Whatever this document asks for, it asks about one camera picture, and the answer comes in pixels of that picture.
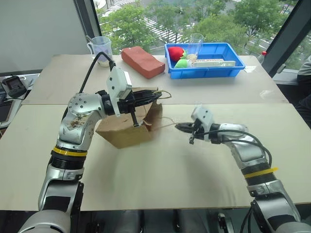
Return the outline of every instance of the beige tabletop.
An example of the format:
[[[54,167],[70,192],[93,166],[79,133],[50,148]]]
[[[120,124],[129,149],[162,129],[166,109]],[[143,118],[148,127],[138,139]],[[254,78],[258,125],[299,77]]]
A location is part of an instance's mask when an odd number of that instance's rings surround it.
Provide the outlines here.
[[[196,103],[288,103],[277,85],[254,56],[241,56],[246,66],[256,67],[252,72],[241,70],[235,78],[201,78],[172,80],[164,56],[155,56],[165,62],[165,71],[146,79],[126,64],[120,55],[114,55],[117,66],[128,71],[133,87],[155,87],[167,90],[172,98],[164,104]],[[34,89],[23,104],[67,104],[79,91],[92,63],[92,55],[56,55],[34,84]],[[109,68],[97,63],[84,92],[95,93],[106,89]]]
[[[242,123],[273,156],[295,203],[311,202],[311,130],[290,104],[211,104],[216,123]],[[46,165],[65,105],[23,105],[0,140],[0,210],[37,210]],[[191,121],[194,105],[164,105]],[[162,119],[162,125],[171,124]],[[94,134],[85,162],[81,210],[249,206],[245,180],[225,145],[196,140],[172,125],[153,141],[116,149]]]

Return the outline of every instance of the white wall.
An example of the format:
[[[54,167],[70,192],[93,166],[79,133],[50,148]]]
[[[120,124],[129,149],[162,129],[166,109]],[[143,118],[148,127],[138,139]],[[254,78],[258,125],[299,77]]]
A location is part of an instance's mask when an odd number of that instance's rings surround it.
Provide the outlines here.
[[[55,54],[88,54],[73,0],[0,0],[0,73],[43,69]]]

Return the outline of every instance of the robotic arm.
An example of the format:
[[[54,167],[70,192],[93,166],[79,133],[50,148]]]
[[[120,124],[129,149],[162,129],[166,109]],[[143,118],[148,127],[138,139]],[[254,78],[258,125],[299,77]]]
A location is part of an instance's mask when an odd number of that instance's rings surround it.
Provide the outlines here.
[[[301,222],[282,182],[275,177],[275,169],[267,161],[265,147],[247,133],[246,126],[215,124],[212,113],[202,106],[194,109],[191,118],[194,123],[181,123],[176,128],[191,133],[191,144],[198,138],[212,144],[223,143],[230,148],[245,177],[247,190],[254,197],[251,208],[262,232],[311,233],[311,226]]]
[[[70,233],[70,216],[80,211],[84,185],[79,180],[95,124],[109,115],[131,113],[134,126],[139,126],[135,107],[161,96],[156,90],[133,92],[128,73],[117,67],[112,68],[107,87],[109,94],[78,93],[69,101],[40,191],[39,212],[25,222],[20,233]]]

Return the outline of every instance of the clear plastic cup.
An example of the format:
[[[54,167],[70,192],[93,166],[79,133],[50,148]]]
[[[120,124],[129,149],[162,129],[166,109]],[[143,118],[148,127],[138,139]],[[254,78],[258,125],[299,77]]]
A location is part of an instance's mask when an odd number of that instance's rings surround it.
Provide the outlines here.
[[[93,43],[88,42],[86,44],[87,48],[95,56],[99,52],[106,53],[112,59],[112,50],[111,50],[111,40],[105,36],[97,36],[92,39]],[[97,60],[100,66],[109,67],[109,61],[104,56],[100,56]]]
[[[202,43],[203,43],[203,36],[201,34],[199,33],[191,34],[186,58],[192,61],[197,59]]]

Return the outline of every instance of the yellow ring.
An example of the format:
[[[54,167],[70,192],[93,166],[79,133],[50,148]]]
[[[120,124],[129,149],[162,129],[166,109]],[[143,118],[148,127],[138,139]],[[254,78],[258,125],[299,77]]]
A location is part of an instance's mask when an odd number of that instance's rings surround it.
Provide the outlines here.
[[[277,167],[269,168],[269,169],[265,169],[265,170],[262,170],[262,171],[256,171],[256,172],[253,172],[253,173],[245,174],[244,177],[245,178],[252,178],[252,177],[255,177],[255,176],[261,176],[261,175],[264,175],[264,174],[272,173],[272,172],[277,171],[277,170],[278,170]]]
[[[67,151],[67,150],[61,150],[59,148],[54,147],[53,151],[59,154],[63,155],[69,155],[69,156],[86,156],[87,152],[73,152],[73,151]]]

